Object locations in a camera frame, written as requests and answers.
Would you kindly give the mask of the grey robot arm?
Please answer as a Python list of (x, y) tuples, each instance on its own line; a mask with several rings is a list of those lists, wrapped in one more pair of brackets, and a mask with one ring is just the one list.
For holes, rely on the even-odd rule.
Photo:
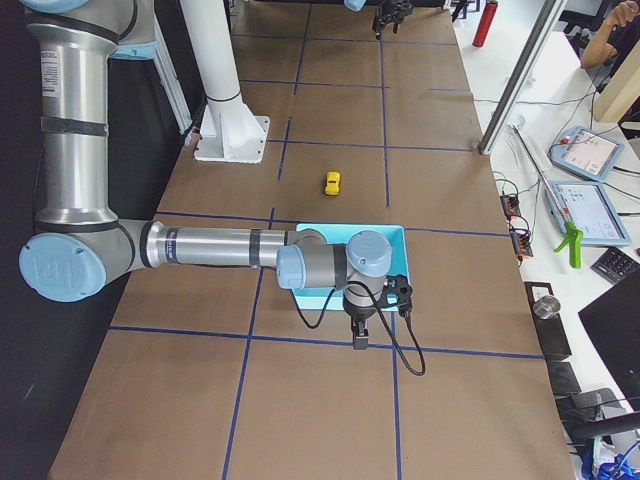
[(350, 11), (359, 12), (366, 5), (366, 0), (344, 0), (343, 4)]
[(399, 282), (380, 233), (331, 244), (314, 229), (273, 231), (169, 227), (124, 220), (108, 203), (108, 62), (156, 53), (150, 1), (29, 1), (26, 25), (40, 45), (45, 204), (19, 256), (41, 296), (83, 300), (120, 276), (165, 264), (266, 267), (283, 289), (341, 292), (353, 345), (367, 319), (389, 307)]

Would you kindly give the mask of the person forearm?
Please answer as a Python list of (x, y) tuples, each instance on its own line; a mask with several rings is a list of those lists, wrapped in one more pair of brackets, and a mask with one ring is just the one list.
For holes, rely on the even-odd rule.
[(639, 6), (635, 1), (622, 1), (603, 20), (596, 34), (591, 38), (581, 57), (583, 69), (602, 65), (617, 55), (616, 48), (608, 43), (616, 28), (624, 28), (639, 15)]

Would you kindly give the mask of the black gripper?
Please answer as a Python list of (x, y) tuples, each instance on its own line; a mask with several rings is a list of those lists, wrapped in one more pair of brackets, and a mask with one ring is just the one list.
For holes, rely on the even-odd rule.
[(369, 346), (367, 320), (376, 313), (376, 309), (373, 306), (361, 307), (353, 304), (344, 304), (343, 309), (351, 319), (353, 349), (366, 350)]

